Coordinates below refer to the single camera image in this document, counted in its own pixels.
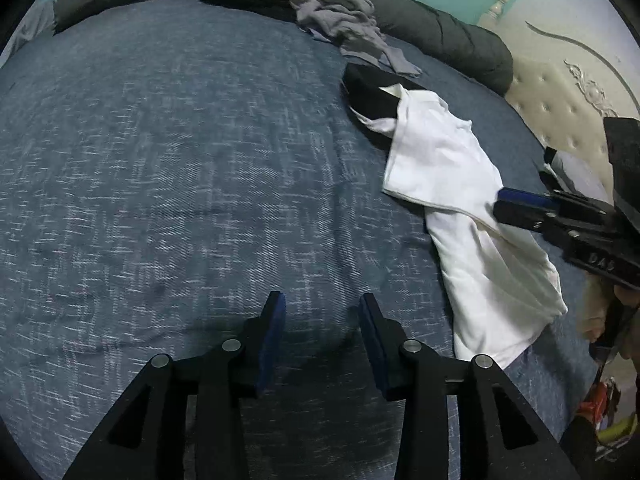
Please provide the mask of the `person's right hand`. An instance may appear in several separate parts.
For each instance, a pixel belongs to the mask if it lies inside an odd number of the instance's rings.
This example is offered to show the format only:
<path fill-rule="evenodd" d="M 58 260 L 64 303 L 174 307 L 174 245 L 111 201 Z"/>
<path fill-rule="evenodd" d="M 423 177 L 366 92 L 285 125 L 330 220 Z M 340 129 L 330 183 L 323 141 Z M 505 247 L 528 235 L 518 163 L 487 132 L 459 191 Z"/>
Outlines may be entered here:
<path fill-rule="evenodd" d="M 620 344 L 620 355 L 623 359 L 634 362 L 634 366 L 639 368 L 640 297 L 636 290 L 614 285 L 605 278 L 588 274 L 579 330 L 589 341 L 597 340 L 604 332 L 608 307 L 614 298 L 620 300 L 623 306 L 637 309 L 626 336 Z"/>

